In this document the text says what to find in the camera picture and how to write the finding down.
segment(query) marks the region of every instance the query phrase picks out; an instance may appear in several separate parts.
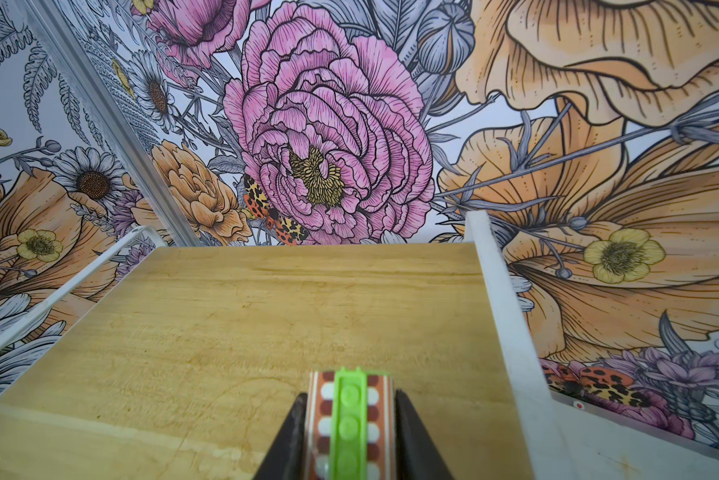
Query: green lego brick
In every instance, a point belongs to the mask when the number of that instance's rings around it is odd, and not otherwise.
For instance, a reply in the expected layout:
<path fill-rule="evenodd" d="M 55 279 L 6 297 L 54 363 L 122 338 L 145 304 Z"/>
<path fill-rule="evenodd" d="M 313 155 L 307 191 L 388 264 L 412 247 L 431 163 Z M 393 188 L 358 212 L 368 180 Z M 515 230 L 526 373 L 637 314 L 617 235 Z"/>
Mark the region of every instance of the green lego brick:
<path fill-rule="evenodd" d="M 367 476 L 367 374 L 336 371 L 330 426 L 330 480 Z"/>

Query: wooden table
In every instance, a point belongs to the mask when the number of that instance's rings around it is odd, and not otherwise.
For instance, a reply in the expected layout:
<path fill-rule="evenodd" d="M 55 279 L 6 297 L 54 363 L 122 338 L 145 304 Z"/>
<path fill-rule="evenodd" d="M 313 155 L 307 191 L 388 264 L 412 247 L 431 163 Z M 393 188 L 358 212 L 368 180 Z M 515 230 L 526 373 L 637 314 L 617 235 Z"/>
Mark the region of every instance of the wooden table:
<path fill-rule="evenodd" d="M 0 397 L 0 478 L 250 478 L 341 366 L 456 478 L 532 477 L 474 245 L 411 244 L 155 250 Z"/>

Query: floral wallpaper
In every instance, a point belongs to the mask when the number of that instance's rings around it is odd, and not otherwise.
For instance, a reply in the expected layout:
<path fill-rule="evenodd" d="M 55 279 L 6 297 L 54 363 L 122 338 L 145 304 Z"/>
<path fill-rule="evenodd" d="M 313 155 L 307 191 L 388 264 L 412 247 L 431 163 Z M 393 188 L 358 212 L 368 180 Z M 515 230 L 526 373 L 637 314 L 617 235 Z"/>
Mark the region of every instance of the floral wallpaper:
<path fill-rule="evenodd" d="M 56 3 L 204 244 L 488 210 L 550 388 L 719 448 L 719 2 Z"/>
<path fill-rule="evenodd" d="M 137 224 L 169 236 L 32 32 L 0 3 L 0 334 Z M 154 245 L 137 241 L 0 352 L 0 393 Z"/>

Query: daisy center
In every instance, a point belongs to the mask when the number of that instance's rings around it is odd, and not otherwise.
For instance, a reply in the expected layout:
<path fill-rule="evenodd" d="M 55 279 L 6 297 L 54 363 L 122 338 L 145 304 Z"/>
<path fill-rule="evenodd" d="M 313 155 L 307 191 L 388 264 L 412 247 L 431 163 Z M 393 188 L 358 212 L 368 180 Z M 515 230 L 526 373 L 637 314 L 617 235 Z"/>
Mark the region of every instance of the daisy center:
<path fill-rule="evenodd" d="M 26 248 L 37 255 L 53 255 L 56 249 L 53 247 L 53 240 L 41 235 L 33 236 L 26 242 Z"/>
<path fill-rule="evenodd" d="M 344 182 L 341 170 L 332 164 L 324 165 L 325 157 L 316 147 L 309 147 L 309 157 L 300 158 L 290 151 L 290 167 L 293 176 L 304 181 L 307 200 L 314 205 L 336 206 L 344 196 Z"/>
<path fill-rule="evenodd" d="M 616 275 L 628 274 L 642 263 L 642 249 L 632 242 L 613 243 L 602 252 L 602 265 Z"/>
<path fill-rule="evenodd" d="M 159 82 L 149 82 L 149 97 L 154 102 L 154 107 L 162 114 L 168 112 L 168 98 L 165 96 L 164 90 Z"/>
<path fill-rule="evenodd" d="M 100 200 L 112 189 L 112 183 L 101 172 L 89 171 L 77 178 L 77 191 L 93 200 Z"/>

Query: brown and white patterned block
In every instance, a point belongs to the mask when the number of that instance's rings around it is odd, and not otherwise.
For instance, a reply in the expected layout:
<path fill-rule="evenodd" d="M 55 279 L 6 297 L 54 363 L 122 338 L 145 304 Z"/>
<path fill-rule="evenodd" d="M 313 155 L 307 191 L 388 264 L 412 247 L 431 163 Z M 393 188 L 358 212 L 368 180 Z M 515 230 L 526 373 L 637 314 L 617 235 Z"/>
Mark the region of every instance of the brown and white patterned block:
<path fill-rule="evenodd" d="M 334 372 L 313 372 L 305 421 L 303 480 L 326 480 L 333 415 Z M 367 480 L 395 480 L 394 386 L 388 376 L 367 378 Z"/>

